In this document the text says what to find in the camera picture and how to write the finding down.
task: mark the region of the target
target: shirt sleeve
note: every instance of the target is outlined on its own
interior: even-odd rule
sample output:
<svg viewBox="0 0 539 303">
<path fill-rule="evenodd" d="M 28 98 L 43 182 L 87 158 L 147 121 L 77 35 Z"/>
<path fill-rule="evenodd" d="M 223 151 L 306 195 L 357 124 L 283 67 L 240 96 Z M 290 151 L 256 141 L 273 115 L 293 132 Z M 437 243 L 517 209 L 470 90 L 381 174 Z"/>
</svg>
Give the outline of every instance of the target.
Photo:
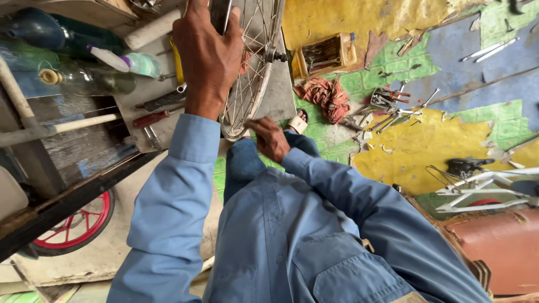
<svg viewBox="0 0 539 303">
<path fill-rule="evenodd" d="M 343 211 L 375 254 L 430 302 L 492 302 L 443 236 L 391 186 L 293 148 L 281 164 Z"/>
<path fill-rule="evenodd" d="M 182 114 L 169 154 L 135 200 L 127 244 L 132 247 L 107 302 L 191 302 L 202 268 L 200 242 L 208 215 L 219 147 L 219 123 Z"/>
</svg>

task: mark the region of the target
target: bicycle wheel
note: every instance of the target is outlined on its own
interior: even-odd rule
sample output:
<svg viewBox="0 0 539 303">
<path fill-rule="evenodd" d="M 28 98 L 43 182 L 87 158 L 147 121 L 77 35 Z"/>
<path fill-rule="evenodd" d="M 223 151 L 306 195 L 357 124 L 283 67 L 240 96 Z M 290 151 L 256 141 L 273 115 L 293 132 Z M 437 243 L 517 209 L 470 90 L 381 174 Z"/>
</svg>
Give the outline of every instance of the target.
<svg viewBox="0 0 539 303">
<path fill-rule="evenodd" d="M 112 190 L 105 191 L 67 219 L 35 239 L 31 246 L 42 257 L 54 257 L 78 250 L 95 239 L 114 212 Z"/>
<path fill-rule="evenodd" d="M 276 51 L 285 0 L 217 1 L 212 4 L 211 16 L 218 32 L 222 33 L 226 27 L 233 5 L 242 11 L 244 53 L 238 78 L 219 116 L 222 133 L 229 141 L 241 139 L 245 133 L 244 122 L 256 114 L 270 79 L 272 62 L 286 61 L 286 54 Z"/>
</svg>

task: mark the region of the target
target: white bicycle frame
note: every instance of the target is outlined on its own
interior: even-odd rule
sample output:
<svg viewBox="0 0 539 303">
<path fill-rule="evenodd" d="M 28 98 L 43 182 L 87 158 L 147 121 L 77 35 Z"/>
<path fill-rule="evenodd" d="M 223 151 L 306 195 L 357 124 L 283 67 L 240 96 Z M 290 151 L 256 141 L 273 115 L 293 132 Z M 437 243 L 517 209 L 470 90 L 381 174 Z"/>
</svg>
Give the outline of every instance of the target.
<svg viewBox="0 0 539 303">
<path fill-rule="evenodd" d="M 461 196 L 449 203 L 446 203 L 436 208 L 436 212 L 442 214 L 442 213 L 447 213 L 447 212 L 464 212 L 464 211 L 474 211 L 474 210 L 498 209 L 498 208 L 506 208 L 509 206 L 522 204 L 522 203 L 530 203 L 530 204 L 539 206 L 539 198 L 531 197 L 531 196 L 525 195 L 521 192 L 518 192 L 512 189 L 504 189 L 504 188 L 484 189 L 485 186 L 493 183 L 494 181 L 498 181 L 504 185 L 507 185 L 508 187 L 511 187 L 511 185 L 513 184 L 513 181 L 507 178 L 516 177 L 519 175 L 539 175 L 539 167 L 505 170 L 505 171 L 486 171 L 484 173 L 481 173 L 481 174 L 472 176 L 470 178 L 467 178 L 465 180 L 448 185 L 445 188 L 436 191 L 436 194 L 440 196 L 458 196 L 458 195 L 461 195 Z M 462 186 L 465 184 L 474 184 L 474 188 L 473 189 L 459 189 L 458 188 L 459 186 Z M 518 197 L 518 199 L 507 201 L 505 203 L 500 203 L 500 204 L 466 206 L 466 207 L 456 206 L 462 200 L 466 199 L 467 197 L 470 197 L 472 194 L 501 194 L 501 193 L 515 195 Z"/>
</svg>

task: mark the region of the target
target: blue painted floor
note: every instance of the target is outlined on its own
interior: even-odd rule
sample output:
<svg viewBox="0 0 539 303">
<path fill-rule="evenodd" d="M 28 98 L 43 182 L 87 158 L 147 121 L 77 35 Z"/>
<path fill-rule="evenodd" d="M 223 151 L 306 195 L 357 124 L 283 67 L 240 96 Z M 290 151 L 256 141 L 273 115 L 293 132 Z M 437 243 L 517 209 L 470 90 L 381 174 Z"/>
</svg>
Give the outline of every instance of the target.
<svg viewBox="0 0 539 303">
<path fill-rule="evenodd" d="M 480 50 L 480 31 L 469 28 L 478 15 L 431 31 L 426 50 L 433 62 L 442 70 L 431 77 L 410 82 L 404 88 L 412 93 L 412 100 L 425 101 L 437 87 L 441 91 L 433 98 L 458 93 L 467 88 L 499 79 L 515 72 L 539 66 L 539 35 L 530 29 L 539 18 L 519 30 L 520 40 L 492 57 L 475 63 L 460 61 L 463 57 Z M 507 80 L 497 82 L 468 94 L 429 106 L 446 112 L 492 105 L 522 99 L 523 116 L 529 119 L 529 128 L 539 130 L 539 69 Z"/>
</svg>

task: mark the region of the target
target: red rim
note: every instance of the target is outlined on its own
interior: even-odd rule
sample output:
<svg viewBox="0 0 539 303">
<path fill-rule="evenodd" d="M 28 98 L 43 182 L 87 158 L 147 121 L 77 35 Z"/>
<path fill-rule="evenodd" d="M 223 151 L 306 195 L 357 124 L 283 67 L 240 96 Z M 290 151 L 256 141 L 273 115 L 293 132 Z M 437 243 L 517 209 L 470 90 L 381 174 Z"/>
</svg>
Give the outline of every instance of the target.
<svg viewBox="0 0 539 303">
<path fill-rule="evenodd" d="M 501 202 L 496 199 L 481 199 L 477 200 L 474 203 L 468 205 L 468 206 L 481 206 L 481 205 L 487 205 L 487 204 L 500 204 Z"/>
<path fill-rule="evenodd" d="M 105 191 L 103 194 L 101 194 L 101 196 L 97 198 L 103 200 L 103 206 L 101 208 L 100 213 L 89 212 L 84 209 L 79 210 L 80 214 L 84 218 L 84 221 L 86 222 L 86 232 L 84 232 L 82 235 L 80 235 L 79 237 L 75 239 L 69 240 L 69 230 L 71 229 L 71 224 L 73 223 L 73 218 L 75 217 L 75 215 L 71 215 L 67 219 L 64 220 L 64 223 L 62 224 L 60 229 L 55 231 L 52 235 L 48 236 L 47 238 L 43 240 L 35 239 L 33 242 L 47 249 L 64 249 L 71 246 L 75 246 L 87 240 L 91 235 L 96 233 L 97 230 L 103 225 L 103 222 L 105 222 L 105 219 L 108 216 L 108 211 L 110 210 L 110 195 L 108 194 L 108 191 Z M 95 221 L 95 223 L 92 226 L 89 225 L 90 216 L 99 216 L 97 221 Z M 64 242 L 61 242 L 61 243 L 48 243 L 47 242 L 47 240 L 51 239 L 52 237 L 62 232 L 66 234 Z"/>
</svg>

